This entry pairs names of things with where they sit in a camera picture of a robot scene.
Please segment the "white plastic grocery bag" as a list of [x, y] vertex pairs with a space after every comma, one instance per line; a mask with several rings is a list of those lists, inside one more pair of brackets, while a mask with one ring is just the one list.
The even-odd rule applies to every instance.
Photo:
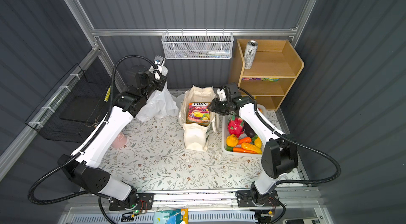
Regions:
[[138, 120], [146, 122], [152, 118], [164, 118], [177, 116], [185, 94], [175, 97], [168, 89], [167, 83], [162, 91], [155, 90], [135, 116]]

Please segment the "cream canvas tote bag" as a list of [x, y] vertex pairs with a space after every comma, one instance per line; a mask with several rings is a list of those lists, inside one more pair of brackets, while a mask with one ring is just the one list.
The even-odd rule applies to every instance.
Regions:
[[209, 133], [219, 129], [219, 115], [210, 112], [210, 123], [208, 126], [186, 123], [188, 104], [190, 102], [209, 102], [215, 99], [213, 87], [199, 88], [192, 86], [185, 92], [185, 96], [179, 112], [179, 122], [184, 129], [184, 144], [187, 150], [203, 151], [208, 149]]

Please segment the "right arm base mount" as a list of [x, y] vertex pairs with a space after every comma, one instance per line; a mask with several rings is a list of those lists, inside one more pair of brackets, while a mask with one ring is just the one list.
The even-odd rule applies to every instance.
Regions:
[[273, 190], [267, 194], [255, 194], [252, 190], [239, 190], [235, 192], [237, 204], [240, 208], [249, 207], [278, 207], [278, 193]]

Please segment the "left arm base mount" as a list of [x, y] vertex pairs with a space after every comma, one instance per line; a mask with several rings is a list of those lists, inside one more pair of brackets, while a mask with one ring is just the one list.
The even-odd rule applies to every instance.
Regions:
[[109, 211], [148, 211], [152, 209], [154, 196], [154, 193], [131, 193], [124, 201], [112, 198]]

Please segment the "colourful fruit candy bag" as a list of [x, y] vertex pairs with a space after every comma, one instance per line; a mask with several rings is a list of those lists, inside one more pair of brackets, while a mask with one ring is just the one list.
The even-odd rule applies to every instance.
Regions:
[[210, 123], [209, 105], [209, 102], [190, 102], [188, 104], [186, 123], [208, 126]]

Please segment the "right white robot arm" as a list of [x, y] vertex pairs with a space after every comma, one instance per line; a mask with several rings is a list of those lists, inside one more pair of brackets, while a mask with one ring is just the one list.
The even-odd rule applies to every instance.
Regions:
[[[252, 183], [247, 197], [253, 204], [262, 206], [269, 195], [281, 184], [296, 183], [318, 185], [329, 183], [341, 175], [339, 163], [330, 155], [296, 142], [289, 134], [277, 129], [258, 109], [257, 101], [246, 90], [236, 84], [226, 84], [217, 90], [216, 97], [209, 105], [211, 112], [220, 115], [236, 115], [246, 122], [262, 141], [264, 150], [261, 157], [262, 173]], [[298, 166], [297, 148], [309, 150], [330, 161], [336, 171], [333, 175], [317, 180], [283, 179], [282, 176]]]

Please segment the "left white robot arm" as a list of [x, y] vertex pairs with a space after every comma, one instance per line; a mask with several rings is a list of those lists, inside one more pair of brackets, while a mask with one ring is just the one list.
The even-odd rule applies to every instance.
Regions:
[[[147, 104], [155, 91], [163, 91], [167, 80], [165, 59], [157, 56], [151, 61], [141, 57], [150, 64], [150, 68], [139, 71], [134, 82], [125, 92], [110, 95], [105, 117], [97, 125], [82, 145], [70, 155], [62, 155], [58, 166], [39, 178], [29, 189], [27, 198], [36, 205], [51, 205], [81, 195], [93, 194], [120, 203], [123, 208], [133, 209], [139, 202], [137, 190], [129, 184], [113, 177], [99, 165], [111, 144], [122, 129]], [[58, 171], [63, 171], [69, 181], [82, 188], [82, 191], [56, 199], [38, 199], [34, 192], [46, 179]]]

